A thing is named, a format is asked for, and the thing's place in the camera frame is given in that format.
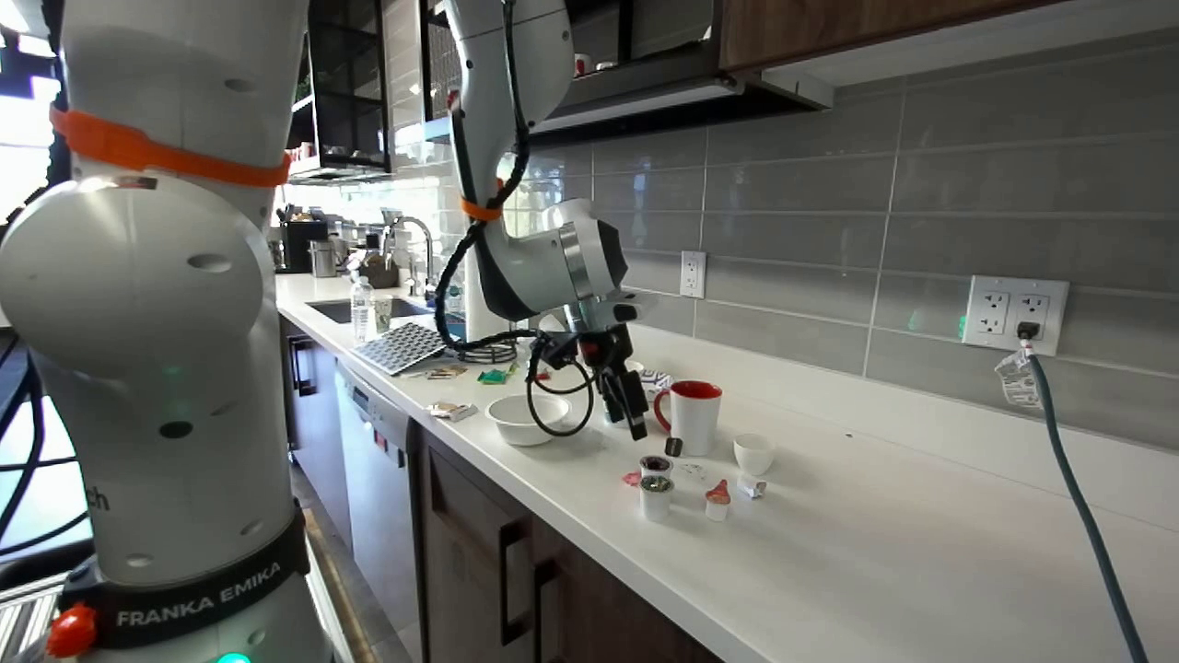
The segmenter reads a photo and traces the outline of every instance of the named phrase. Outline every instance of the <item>white cup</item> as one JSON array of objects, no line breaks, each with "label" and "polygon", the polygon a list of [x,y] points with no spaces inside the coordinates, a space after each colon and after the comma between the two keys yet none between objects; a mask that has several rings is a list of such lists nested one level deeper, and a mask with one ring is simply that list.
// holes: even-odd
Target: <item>white cup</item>
[{"label": "white cup", "polygon": [[668,432],[668,458],[708,458],[715,438],[715,420],[721,411],[721,386],[705,379],[675,379],[655,395],[655,420]]}]

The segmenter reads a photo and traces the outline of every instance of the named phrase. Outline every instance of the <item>bowl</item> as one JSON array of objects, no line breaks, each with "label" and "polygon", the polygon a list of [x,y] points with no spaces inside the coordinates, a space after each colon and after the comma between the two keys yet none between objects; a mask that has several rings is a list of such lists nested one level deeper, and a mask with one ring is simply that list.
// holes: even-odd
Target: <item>bowl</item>
[{"label": "bowl", "polygon": [[[552,399],[552,395],[535,395],[535,409],[546,420],[546,426],[569,426],[569,399]],[[552,441],[552,434],[546,434],[532,411],[526,411],[526,399],[512,395],[512,399],[499,399],[488,406],[488,415],[495,420],[495,426],[500,432],[500,438],[508,447],[546,447]]]}]

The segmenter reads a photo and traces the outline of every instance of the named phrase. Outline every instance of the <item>franka emika robot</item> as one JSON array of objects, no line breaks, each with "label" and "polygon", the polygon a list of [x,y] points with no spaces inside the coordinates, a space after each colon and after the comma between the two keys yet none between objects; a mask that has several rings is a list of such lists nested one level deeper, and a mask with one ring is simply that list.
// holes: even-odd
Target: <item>franka emika robot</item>
[{"label": "franka emika robot", "polygon": [[[625,371],[624,253],[584,206],[558,231],[508,235],[526,130],[575,78],[563,0],[450,0],[463,88],[457,178],[488,305],[539,335],[539,359],[584,368],[611,420],[645,434]],[[261,226],[284,140],[305,0],[70,0],[57,114],[76,179],[46,191],[0,244],[0,301],[76,447],[96,557],[58,596],[47,643],[76,663],[323,663],[291,499],[280,325]],[[441,337],[473,350],[495,337]]]}]

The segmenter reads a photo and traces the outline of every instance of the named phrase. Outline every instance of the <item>kitchen counter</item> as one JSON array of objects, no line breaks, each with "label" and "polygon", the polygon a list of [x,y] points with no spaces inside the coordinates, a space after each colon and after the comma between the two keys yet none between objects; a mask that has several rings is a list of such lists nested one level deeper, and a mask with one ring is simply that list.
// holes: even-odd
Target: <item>kitchen counter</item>
[{"label": "kitchen counter", "polygon": [[632,441],[624,426],[595,422],[569,441],[512,448],[484,411],[433,420],[433,400],[488,406],[521,383],[480,386],[474,371],[388,379],[355,355],[347,325],[309,308],[323,299],[347,299],[347,285],[277,278],[280,312],[370,389],[417,415],[721,660],[1123,660],[1066,499],[994,488],[982,472],[796,420],[774,434],[767,499],[732,488],[725,523],[686,512],[648,523],[624,474],[662,447],[661,434]]}]

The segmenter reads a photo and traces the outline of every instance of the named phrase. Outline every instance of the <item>sink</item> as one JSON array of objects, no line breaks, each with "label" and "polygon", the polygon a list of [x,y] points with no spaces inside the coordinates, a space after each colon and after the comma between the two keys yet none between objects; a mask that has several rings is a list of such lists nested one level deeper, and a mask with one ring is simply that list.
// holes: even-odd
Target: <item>sink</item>
[{"label": "sink", "polygon": [[[309,301],[320,316],[337,325],[355,321],[355,305],[347,299],[327,299],[327,301]],[[380,299],[376,305],[392,305],[392,316],[423,316],[433,312],[426,305],[406,301],[406,299]]]}]

